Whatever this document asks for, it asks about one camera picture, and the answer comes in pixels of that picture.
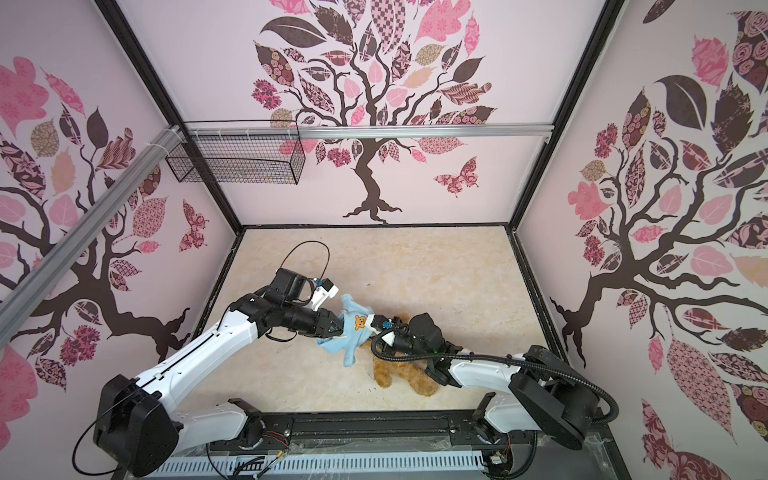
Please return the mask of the light blue bear shirt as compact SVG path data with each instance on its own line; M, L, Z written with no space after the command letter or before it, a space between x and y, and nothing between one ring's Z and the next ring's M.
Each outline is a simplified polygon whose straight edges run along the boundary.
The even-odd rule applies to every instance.
M374 310L360 305L350 294L344 294L341 300L342 310L346 311L342 334L329 339L320 339L317 345L329 354L343 352L343 365L345 368L350 368L356 362L357 349L374 333Z

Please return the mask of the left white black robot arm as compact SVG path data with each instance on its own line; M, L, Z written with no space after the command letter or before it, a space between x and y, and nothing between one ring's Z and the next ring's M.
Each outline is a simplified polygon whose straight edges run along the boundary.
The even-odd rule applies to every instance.
M309 299L299 295L308 278L279 269L273 281L230 304L222 318L171 357L134 378L117 375L101 391L94 444L134 477L155 472L174 454L200 445L234 441L246 448L263 436L261 413L231 399L196 414L183 400L231 356L276 328L320 340L353 332L354 315L334 313L323 302L336 295L328 279L312 281Z

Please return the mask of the brown teddy bear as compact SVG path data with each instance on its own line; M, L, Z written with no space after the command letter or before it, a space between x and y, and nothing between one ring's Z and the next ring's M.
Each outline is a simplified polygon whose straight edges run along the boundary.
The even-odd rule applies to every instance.
M395 378L407 383L414 393L423 397L431 397L440 389L440 385L414 363L387 362L373 357L372 372L374 381L383 389L390 388Z

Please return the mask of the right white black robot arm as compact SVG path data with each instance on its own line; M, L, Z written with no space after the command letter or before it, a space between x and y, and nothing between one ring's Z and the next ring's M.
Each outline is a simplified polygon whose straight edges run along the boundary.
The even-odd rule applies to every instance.
M440 386L487 391L472 414L471 428L493 444L510 433L541 432L571 450L582 448L590 428L619 416L618 402L540 345L521 355L475 353L446 340L423 313L405 323L371 315L374 356L389 363L421 363Z

